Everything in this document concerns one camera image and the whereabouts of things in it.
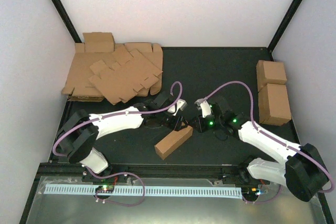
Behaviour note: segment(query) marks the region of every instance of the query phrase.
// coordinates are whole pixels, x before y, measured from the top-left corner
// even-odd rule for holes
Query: white panel
[[[274,51],[274,57],[285,62],[289,100],[300,141],[318,148],[333,178],[336,178],[335,14],[336,0],[303,0]],[[326,197],[335,219],[336,191]]]
[[[292,0],[62,0],[78,33],[162,46],[268,46]]]
[[[50,0],[0,0],[0,223],[19,223],[64,108],[73,40]]]

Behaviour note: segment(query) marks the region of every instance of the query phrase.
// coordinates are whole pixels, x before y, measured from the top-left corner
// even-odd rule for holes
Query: wire
[[[122,172],[122,173],[114,173],[114,174],[111,174],[109,176],[104,176],[104,177],[101,177],[101,176],[98,176],[96,175],[89,167],[86,167],[86,169],[89,171],[89,173],[95,177],[95,178],[98,178],[98,179],[106,179],[106,178],[112,178],[112,177],[116,177],[116,176],[119,176],[119,175],[130,175],[130,176],[133,176],[135,178],[137,178],[140,183],[141,183],[141,186],[142,186],[142,195],[141,195],[141,199],[136,202],[136,203],[133,203],[133,204],[126,204],[126,203],[120,203],[120,202],[117,202],[117,201],[113,201],[113,200],[108,200],[108,199],[100,199],[98,198],[98,193],[102,192],[102,190],[98,190],[96,192],[96,194],[94,195],[94,197],[96,198],[96,200],[100,200],[100,201],[103,201],[103,202],[108,202],[108,203],[112,203],[112,204],[115,204],[115,205],[119,205],[119,206],[123,206],[123,207],[135,207],[135,206],[138,206],[140,205],[141,203],[143,203],[143,201],[145,200],[145,184],[144,182],[142,181],[142,179],[134,174],[134,173],[128,173],[128,172]]]
[[[264,132],[263,130],[259,130],[258,126],[256,125],[256,122],[254,121],[254,117],[253,117],[253,105],[254,105],[254,102],[253,102],[253,95],[252,95],[252,92],[251,92],[251,89],[248,87],[248,85],[246,85],[245,83],[241,82],[241,81],[229,81],[221,86],[219,86],[217,89],[215,89],[212,93],[210,93],[208,96],[206,96],[204,98],[204,101],[209,99],[211,96],[213,96],[216,92],[218,92],[221,88],[225,87],[225,86],[228,86],[230,84],[240,84],[240,85],[243,85],[249,95],[250,95],[250,101],[251,101],[251,107],[250,107],[250,117],[251,117],[251,122],[252,122],[252,125],[253,127],[258,130],[261,134],[263,134],[264,136],[267,136],[268,138],[272,139],[273,141],[277,142],[278,144],[281,144],[282,146],[292,150],[292,151],[295,151],[296,153],[300,154],[301,156],[305,157],[306,159],[308,159],[310,162],[312,162],[313,164],[315,164],[321,171],[323,171],[323,173],[327,176],[327,178],[330,180],[330,188],[327,189],[327,190],[320,190],[319,192],[320,193],[330,193],[332,192],[334,189],[335,189],[335,181],[334,179],[331,177],[331,174],[321,165],[319,164],[315,159],[313,159],[312,157],[308,156],[307,154],[303,153],[302,151],[292,147],[292,146],[287,146],[285,143],[283,143],[282,141],[276,139],[275,137],[269,135],[267,132]]]
[[[160,113],[160,112],[163,112],[163,111],[166,111],[168,110],[171,106],[174,106],[175,104],[177,104],[178,100],[180,99],[181,95],[182,95],[182,84],[179,82],[179,81],[175,81],[172,86],[171,86],[171,94],[172,91],[173,91],[173,88],[174,86],[176,86],[176,84],[178,84],[180,86],[180,92],[179,92],[179,95],[177,96],[176,100],[169,106],[163,108],[163,109],[159,109],[159,110],[154,110],[154,111],[129,111],[128,114],[154,114],[154,113]],[[66,154],[62,154],[62,153],[58,153],[56,151],[56,147],[59,145],[60,142],[62,142],[63,139],[65,139],[68,135],[70,135],[72,132],[78,130],[79,128],[89,124],[89,123],[92,123],[92,122],[96,122],[96,121],[99,121],[99,120],[103,120],[103,119],[106,119],[106,118],[110,118],[112,116],[116,116],[116,115],[126,115],[127,112],[112,112],[110,114],[107,114],[107,115],[104,115],[102,116],[101,118],[94,118],[94,119],[91,119],[91,120],[87,120],[85,122],[82,122],[80,124],[78,124],[77,126],[73,127],[71,130],[67,131],[66,133],[64,133],[56,142],[55,144],[53,145],[53,149],[52,149],[52,152],[54,155],[56,156],[63,156],[65,157]]]
[[[260,205],[260,204],[264,204],[264,203],[270,203],[270,202],[274,201],[275,199],[277,199],[280,196],[282,190],[283,190],[283,187],[282,187],[282,185],[280,185],[279,190],[278,190],[277,194],[275,194],[274,197],[272,197],[268,200],[265,200],[265,201],[260,201],[260,202],[248,201],[247,199],[245,199],[245,197],[243,195],[242,195],[242,197],[243,197],[243,201],[245,201],[246,204],[251,203],[251,204],[255,204],[255,205]]]

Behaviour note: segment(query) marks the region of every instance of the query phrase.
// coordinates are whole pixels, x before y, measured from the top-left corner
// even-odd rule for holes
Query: purple cable
[[[89,167],[86,167],[86,168],[89,171],[89,173],[91,173],[91,175],[93,177],[98,178],[98,179],[112,178],[112,177],[116,177],[116,176],[119,176],[119,175],[125,175],[126,174],[126,175],[131,175],[131,176],[137,178],[140,181],[140,183],[141,183],[141,186],[142,186],[142,195],[141,195],[141,199],[137,203],[126,204],[126,203],[120,203],[120,202],[113,201],[113,200],[100,199],[100,198],[98,198],[98,193],[100,193],[100,191],[97,191],[96,194],[95,194],[95,198],[97,200],[108,202],[108,203],[112,203],[112,204],[116,204],[116,205],[123,206],[123,207],[135,207],[135,206],[140,205],[141,203],[143,203],[143,201],[145,200],[145,184],[143,183],[143,181],[141,180],[141,178],[138,175],[136,175],[134,173],[122,172],[122,173],[114,173],[114,174],[111,174],[109,176],[101,177],[101,176],[96,175]]]
[[[171,94],[172,91],[173,91],[173,88],[174,86],[176,86],[176,84],[178,84],[180,86],[180,92],[179,92],[179,95],[177,96],[176,100],[169,106],[163,108],[163,109],[159,109],[159,110],[154,110],[154,111],[129,111],[128,113],[129,114],[154,114],[154,113],[159,113],[159,112],[162,112],[162,111],[166,111],[168,110],[171,106],[174,106],[175,104],[177,104],[178,100],[181,98],[181,95],[182,95],[182,84],[179,82],[179,81],[175,81],[172,86],[171,86]],[[60,142],[62,142],[63,139],[65,139],[68,135],[70,135],[72,132],[78,130],[79,128],[89,124],[89,123],[92,123],[92,122],[96,122],[96,121],[99,121],[99,120],[102,120],[102,119],[106,119],[106,118],[110,118],[112,116],[116,116],[116,115],[125,115],[126,113],[125,112],[115,112],[115,113],[111,113],[111,114],[107,114],[105,116],[103,116],[101,119],[100,118],[94,118],[94,119],[91,119],[91,120],[88,120],[88,121],[85,121],[85,122],[82,122],[80,124],[78,124],[77,126],[73,127],[71,130],[67,131],[66,133],[64,133],[56,142],[55,144],[53,145],[53,149],[52,149],[52,152],[54,155],[56,156],[63,156],[65,157],[66,155],[65,154],[62,154],[62,153],[58,153],[56,152],[56,147],[59,145]]]
[[[277,199],[277,198],[280,196],[280,194],[281,194],[281,192],[282,192],[282,189],[283,189],[283,187],[282,187],[282,185],[280,185],[277,194],[275,194],[274,197],[272,197],[272,198],[270,198],[270,199],[268,199],[268,200],[265,200],[265,201],[261,201],[261,202],[257,202],[257,201],[248,201],[248,200],[246,200],[246,199],[244,198],[244,196],[242,195],[242,197],[243,197],[243,201],[245,201],[246,203],[252,203],[252,204],[254,204],[254,205],[260,205],[260,204],[263,204],[263,203],[270,203],[270,202],[274,201],[275,199]]]
[[[254,105],[254,102],[253,102],[253,95],[252,95],[252,92],[251,92],[251,89],[248,87],[248,85],[246,85],[245,83],[241,82],[241,81],[229,81],[221,86],[219,86],[217,89],[215,89],[212,93],[210,93],[208,96],[206,96],[204,98],[204,100],[207,100],[209,99],[211,96],[213,96],[216,92],[218,92],[221,88],[225,87],[225,86],[228,86],[230,84],[240,84],[240,85],[243,85],[249,95],[250,95],[250,101],[251,101],[251,108],[250,108],[250,117],[251,117],[251,122],[252,122],[252,125],[253,127],[258,130],[258,126],[256,125],[256,122],[254,121],[254,117],[253,117],[253,105]],[[310,156],[308,156],[307,154],[303,153],[302,151],[300,150],[297,150],[291,146],[287,146],[285,143],[283,143],[282,141],[276,139],[275,137],[267,134],[266,132],[264,132],[263,130],[259,130],[259,132],[265,136],[267,136],[268,138],[272,139],[273,141],[277,142],[278,144],[281,144],[282,146],[292,150],[292,151],[295,151],[296,153],[300,154],[301,156],[305,157],[306,159],[308,159],[310,162],[312,162],[313,164],[315,164],[321,171],[324,172],[324,174],[327,176],[327,178],[330,180],[330,188],[327,189],[327,190],[320,190],[319,192],[320,193],[330,193],[331,191],[333,191],[335,189],[335,181],[334,179],[331,177],[330,173],[321,165],[319,164],[315,159],[311,158]]]

